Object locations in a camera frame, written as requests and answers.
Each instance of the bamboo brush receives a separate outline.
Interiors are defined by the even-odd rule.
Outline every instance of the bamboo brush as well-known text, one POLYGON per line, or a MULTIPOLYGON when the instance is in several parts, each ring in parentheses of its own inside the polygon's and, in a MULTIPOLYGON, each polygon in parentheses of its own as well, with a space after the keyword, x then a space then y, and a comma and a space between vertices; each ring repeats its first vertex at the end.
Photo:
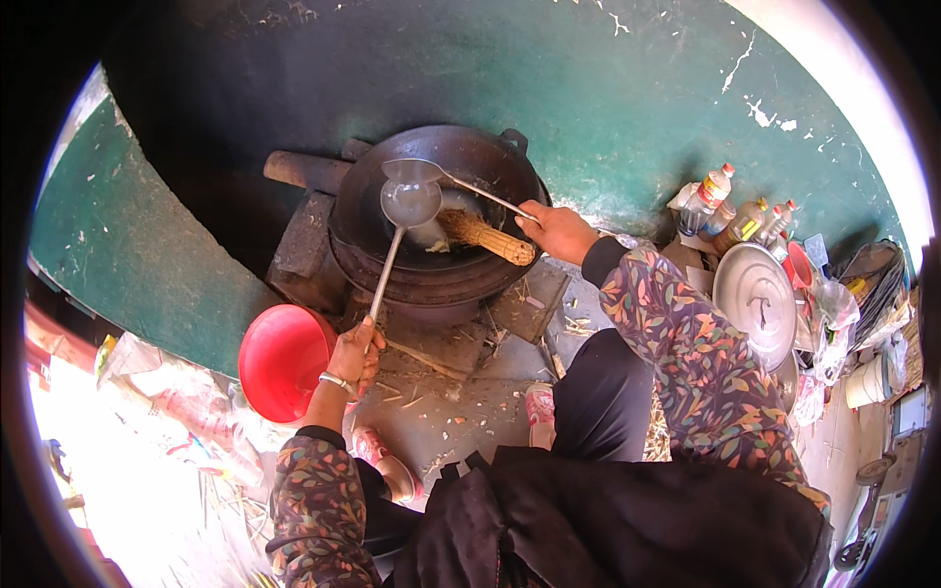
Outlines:
POLYGON ((438 222, 452 241, 479 245, 510 263, 528 265, 535 257, 532 245, 494 229, 480 215, 445 208, 438 213, 438 222))

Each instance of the metal ladle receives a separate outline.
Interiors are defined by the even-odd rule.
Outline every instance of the metal ladle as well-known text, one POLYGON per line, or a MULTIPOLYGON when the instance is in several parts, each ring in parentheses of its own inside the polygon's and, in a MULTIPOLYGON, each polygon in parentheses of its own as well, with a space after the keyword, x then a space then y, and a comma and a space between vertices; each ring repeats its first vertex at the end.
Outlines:
POLYGON ((484 198, 491 199, 494 202, 510 209, 517 215, 522 216, 523 218, 534 220, 536 223, 539 222, 536 220, 535 216, 523 212, 518 206, 510 204, 504 199, 497 198, 496 196, 481 190, 475 185, 458 180, 456 177, 445 171, 441 166, 435 162, 428 161, 427 159, 419 159, 417 157, 392 159, 382 164, 382 171, 393 180, 401 183, 429 183, 434 182, 441 177, 447 177, 457 185, 467 188, 471 192, 476 192, 484 198))
POLYGON ((386 175, 390 180, 382 186, 379 204, 386 218, 395 225, 395 236, 392 237, 386 263, 382 266, 382 274, 375 287, 373 305, 369 308, 369 315, 373 320, 379 313, 382 295, 386 292, 386 284, 389 283, 389 274, 392 272, 392 264, 402 244, 403 235, 407 230, 423 225, 437 216, 441 209, 441 186, 437 182, 403 182, 399 179, 401 176, 393 176, 389 172, 386 172, 386 175))

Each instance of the silver bracelet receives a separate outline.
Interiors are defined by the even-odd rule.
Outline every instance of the silver bracelet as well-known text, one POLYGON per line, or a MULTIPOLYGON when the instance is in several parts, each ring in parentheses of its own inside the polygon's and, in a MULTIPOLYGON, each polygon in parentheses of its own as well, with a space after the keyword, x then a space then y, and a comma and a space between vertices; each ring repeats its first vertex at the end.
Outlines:
POLYGON ((358 397, 357 394, 356 394, 356 389, 353 388, 353 386, 352 386, 349 382, 347 382, 346 380, 340 378, 339 376, 334 375, 334 374, 332 374, 332 373, 330 373, 330 372, 324 371, 323 373, 320 374, 320 377, 319 377, 318 379, 320 379, 320 381, 322 381, 322 382, 325 381, 325 380, 326 380, 327 382, 332 382, 332 383, 336 384, 337 386, 339 386, 340 388, 342 388, 342 389, 346 390, 347 392, 349 392, 350 398, 347 400, 347 402, 354 402, 354 403, 355 403, 357 400, 359 400, 359 397, 358 397))

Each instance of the patterned sleeve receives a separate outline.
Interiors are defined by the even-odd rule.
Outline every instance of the patterned sleeve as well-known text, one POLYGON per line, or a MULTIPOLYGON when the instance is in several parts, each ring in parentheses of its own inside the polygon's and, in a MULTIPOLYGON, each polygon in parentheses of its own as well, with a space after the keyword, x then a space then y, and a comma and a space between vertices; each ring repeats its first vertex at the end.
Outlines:
POLYGON ((275 537, 265 551, 288 588, 379 586, 363 548, 366 506, 353 458, 331 443, 292 437, 278 455, 275 537))
POLYGON ((830 497, 806 484, 771 378, 747 335, 685 283, 659 253, 621 258, 601 306, 630 348, 655 368, 671 451, 760 472, 811 499, 824 516, 830 497))

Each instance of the woman's left hand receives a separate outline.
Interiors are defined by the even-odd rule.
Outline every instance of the woman's left hand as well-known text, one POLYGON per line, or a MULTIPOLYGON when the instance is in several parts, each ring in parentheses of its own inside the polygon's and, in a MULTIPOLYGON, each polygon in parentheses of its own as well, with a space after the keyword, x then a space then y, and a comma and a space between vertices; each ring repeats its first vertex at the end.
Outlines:
POLYGON ((385 348, 385 338, 375 329, 373 317, 367 315, 337 339, 327 371, 354 386, 371 386, 379 371, 379 350, 385 348))

